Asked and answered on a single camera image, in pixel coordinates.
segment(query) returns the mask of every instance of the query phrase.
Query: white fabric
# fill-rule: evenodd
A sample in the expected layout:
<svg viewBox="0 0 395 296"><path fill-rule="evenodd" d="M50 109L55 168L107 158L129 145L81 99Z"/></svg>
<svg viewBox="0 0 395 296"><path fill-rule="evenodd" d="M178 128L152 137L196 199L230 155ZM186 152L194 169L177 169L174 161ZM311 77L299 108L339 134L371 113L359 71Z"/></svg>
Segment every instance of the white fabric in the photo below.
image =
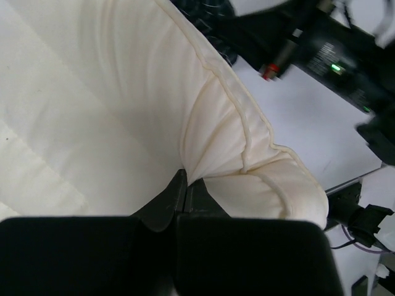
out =
<svg viewBox="0 0 395 296"><path fill-rule="evenodd" d="M0 0L0 219L129 215L177 169L237 217L326 195L167 0Z"/></svg>

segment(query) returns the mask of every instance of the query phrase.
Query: robotic arm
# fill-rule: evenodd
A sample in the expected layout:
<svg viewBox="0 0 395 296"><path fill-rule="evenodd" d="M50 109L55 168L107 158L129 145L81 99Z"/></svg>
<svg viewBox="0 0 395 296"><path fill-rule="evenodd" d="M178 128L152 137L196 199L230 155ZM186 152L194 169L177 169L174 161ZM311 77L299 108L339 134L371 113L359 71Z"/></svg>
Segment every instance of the robotic arm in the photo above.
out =
<svg viewBox="0 0 395 296"><path fill-rule="evenodd" d="M387 0L392 12L392 2ZM265 80L294 64L365 113L358 133L386 164L395 165L395 41L385 48L357 28L331 18L335 0L291 0L257 14L219 21L217 34Z"/></svg>

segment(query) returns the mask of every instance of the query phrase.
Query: black fabric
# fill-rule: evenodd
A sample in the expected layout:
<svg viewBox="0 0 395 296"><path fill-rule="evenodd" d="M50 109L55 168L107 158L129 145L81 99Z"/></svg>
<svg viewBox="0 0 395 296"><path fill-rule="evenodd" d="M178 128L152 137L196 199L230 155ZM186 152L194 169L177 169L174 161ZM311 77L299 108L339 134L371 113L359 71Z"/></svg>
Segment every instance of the black fabric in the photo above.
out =
<svg viewBox="0 0 395 296"><path fill-rule="evenodd" d="M218 20L235 16L229 0L171 0L178 10L210 41L229 65L237 53L217 34Z"/></svg>

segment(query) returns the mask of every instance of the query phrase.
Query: green led indicator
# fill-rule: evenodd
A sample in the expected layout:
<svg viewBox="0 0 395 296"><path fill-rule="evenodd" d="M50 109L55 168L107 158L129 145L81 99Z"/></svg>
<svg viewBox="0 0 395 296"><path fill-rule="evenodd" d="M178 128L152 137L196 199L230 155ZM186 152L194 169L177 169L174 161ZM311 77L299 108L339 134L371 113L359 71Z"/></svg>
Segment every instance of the green led indicator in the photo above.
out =
<svg viewBox="0 0 395 296"><path fill-rule="evenodd" d="M337 71L337 72L341 70L341 68L340 68L339 66L335 65L335 64L332 64L331 68L332 68L334 71Z"/></svg>

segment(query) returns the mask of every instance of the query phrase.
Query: cushion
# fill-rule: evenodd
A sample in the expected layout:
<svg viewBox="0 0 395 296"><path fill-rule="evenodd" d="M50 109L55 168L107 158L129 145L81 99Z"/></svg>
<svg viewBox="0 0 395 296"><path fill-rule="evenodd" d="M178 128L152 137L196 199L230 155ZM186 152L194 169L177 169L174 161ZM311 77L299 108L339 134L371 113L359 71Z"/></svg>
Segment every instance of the cushion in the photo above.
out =
<svg viewBox="0 0 395 296"><path fill-rule="evenodd" d="M0 155L0 219L130 215L180 168L234 217L328 211L169 0L0 0Z"/></svg>

